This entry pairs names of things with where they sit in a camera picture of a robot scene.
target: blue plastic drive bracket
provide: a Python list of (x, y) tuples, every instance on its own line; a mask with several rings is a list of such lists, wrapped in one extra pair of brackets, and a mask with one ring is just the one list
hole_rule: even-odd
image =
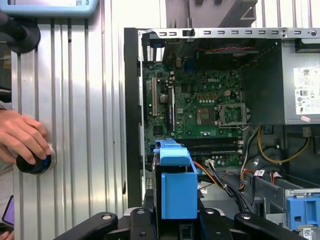
[(98, 0), (0, 0), (0, 10), (11, 17), (87, 18), (95, 12), (97, 3)]
[(185, 172), (161, 173), (161, 218), (196, 219), (198, 214), (197, 170), (188, 150), (172, 139), (157, 141), (160, 165), (186, 167)]

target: capacitor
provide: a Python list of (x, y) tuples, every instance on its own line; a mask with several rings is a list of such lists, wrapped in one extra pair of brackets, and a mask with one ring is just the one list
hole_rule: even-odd
[(181, 66), (182, 66), (182, 61), (181, 61), (181, 58), (180, 58), (180, 57), (177, 57), (177, 58), (175, 59), (175, 66), (176, 66), (177, 68), (181, 68)]
[(159, 98), (161, 104), (166, 104), (168, 102), (168, 95), (162, 94)]

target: motherboard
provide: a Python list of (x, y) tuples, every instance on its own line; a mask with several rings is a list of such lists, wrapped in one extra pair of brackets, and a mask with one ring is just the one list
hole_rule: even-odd
[(240, 70), (169, 70), (161, 63), (143, 67), (144, 144), (151, 159), (155, 140), (175, 139), (193, 160), (216, 167), (242, 164)]

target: purple object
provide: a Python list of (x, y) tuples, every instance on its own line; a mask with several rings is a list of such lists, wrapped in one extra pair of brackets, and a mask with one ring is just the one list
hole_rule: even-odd
[(2, 221), (5, 224), (11, 226), (15, 225), (15, 201), (13, 195), (10, 197), (9, 202), (5, 208), (4, 214), (2, 216)]

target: green circuit board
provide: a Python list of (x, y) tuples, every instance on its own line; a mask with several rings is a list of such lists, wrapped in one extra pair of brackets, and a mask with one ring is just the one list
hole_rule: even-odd
[[(174, 86), (174, 131), (168, 128), (168, 95), (166, 87)], [(155, 140), (236, 138), (242, 136), (237, 128), (219, 128), (216, 111), (218, 105), (241, 103), (241, 74), (239, 70), (207, 70), (185, 73), (178, 69), (168, 70), (161, 63), (143, 68), (145, 122), (144, 143), (147, 154), (152, 154)], [(241, 119), (238, 108), (225, 109), (227, 123)], [(239, 154), (208, 156), (225, 166), (238, 166)]]

